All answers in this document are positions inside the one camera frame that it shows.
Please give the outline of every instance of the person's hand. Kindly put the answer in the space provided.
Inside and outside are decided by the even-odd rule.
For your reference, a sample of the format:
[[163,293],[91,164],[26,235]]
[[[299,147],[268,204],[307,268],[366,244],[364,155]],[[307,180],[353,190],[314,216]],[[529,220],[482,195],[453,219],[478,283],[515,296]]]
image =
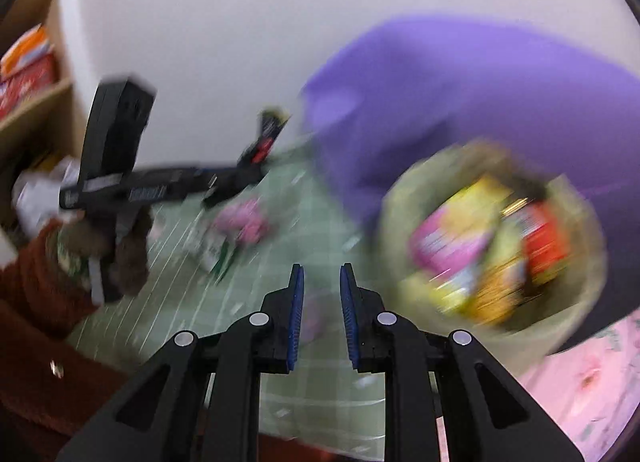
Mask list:
[[146,237],[152,224],[149,210],[141,210],[131,231],[117,246],[87,219],[66,224],[58,233],[58,265],[73,282],[88,288],[88,258],[103,258],[113,253],[111,281],[123,295],[136,296],[149,276]]

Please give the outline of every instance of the green tablecloth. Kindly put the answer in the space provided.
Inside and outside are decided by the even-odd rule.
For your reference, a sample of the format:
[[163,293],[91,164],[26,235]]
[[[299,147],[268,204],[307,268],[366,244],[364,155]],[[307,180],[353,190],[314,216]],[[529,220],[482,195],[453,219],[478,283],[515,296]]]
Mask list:
[[260,430],[382,460],[384,379],[351,368],[338,283],[339,267],[351,262],[360,286],[378,288],[369,244],[327,193],[306,145],[275,156],[252,194],[260,197],[274,231],[241,251],[219,285],[182,250],[200,201],[159,206],[165,226],[150,245],[146,287],[135,299],[101,308],[68,341],[89,358],[132,372],[178,330],[198,336],[225,331],[258,310],[266,293],[286,286],[292,264],[302,264],[305,301],[315,300],[324,333],[302,346],[292,374],[262,377]]

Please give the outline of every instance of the person's arm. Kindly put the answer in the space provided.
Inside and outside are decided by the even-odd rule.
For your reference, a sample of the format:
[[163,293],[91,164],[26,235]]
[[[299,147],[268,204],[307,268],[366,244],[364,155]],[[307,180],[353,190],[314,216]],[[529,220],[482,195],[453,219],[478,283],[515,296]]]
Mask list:
[[0,299],[45,334],[63,338],[95,310],[89,293],[73,284],[47,253],[60,229],[49,223],[15,262],[0,270]]

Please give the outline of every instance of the wooden shelf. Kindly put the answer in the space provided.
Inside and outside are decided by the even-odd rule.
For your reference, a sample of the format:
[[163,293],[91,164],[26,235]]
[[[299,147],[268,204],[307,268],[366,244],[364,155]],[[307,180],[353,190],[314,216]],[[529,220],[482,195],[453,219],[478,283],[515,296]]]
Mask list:
[[57,113],[57,108],[69,97],[71,88],[71,81],[63,79],[0,119],[0,159],[9,156],[29,134],[41,128],[50,114]]
[[16,0],[0,22],[0,55],[31,27],[44,23],[51,0]]

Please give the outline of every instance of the purple bag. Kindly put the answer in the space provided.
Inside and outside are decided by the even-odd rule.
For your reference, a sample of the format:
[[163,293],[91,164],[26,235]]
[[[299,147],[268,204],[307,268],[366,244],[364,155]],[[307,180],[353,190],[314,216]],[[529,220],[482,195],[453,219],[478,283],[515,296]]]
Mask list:
[[366,228],[414,162],[484,136],[567,175],[606,234],[616,304],[640,304],[640,82],[624,69],[516,26],[402,18],[338,52],[303,97],[319,167]]

